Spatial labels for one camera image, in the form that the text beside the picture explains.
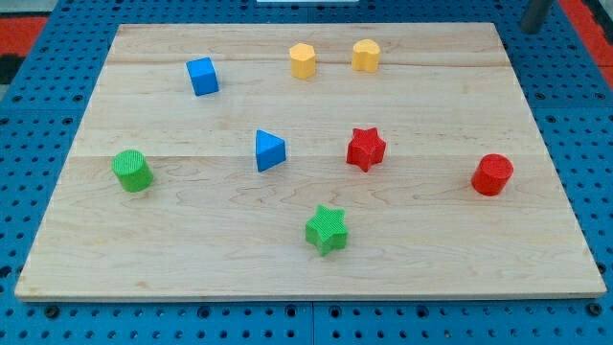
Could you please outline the grey robot arm stick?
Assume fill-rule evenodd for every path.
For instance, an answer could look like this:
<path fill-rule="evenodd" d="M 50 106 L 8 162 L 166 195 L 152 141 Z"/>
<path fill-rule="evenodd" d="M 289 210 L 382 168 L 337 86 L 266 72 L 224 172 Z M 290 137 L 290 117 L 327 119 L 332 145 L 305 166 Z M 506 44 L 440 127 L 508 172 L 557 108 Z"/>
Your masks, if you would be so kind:
<path fill-rule="evenodd" d="M 519 29 L 525 35 L 536 35 L 543 27 L 554 0 L 529 0 L 519 21 Z"/>

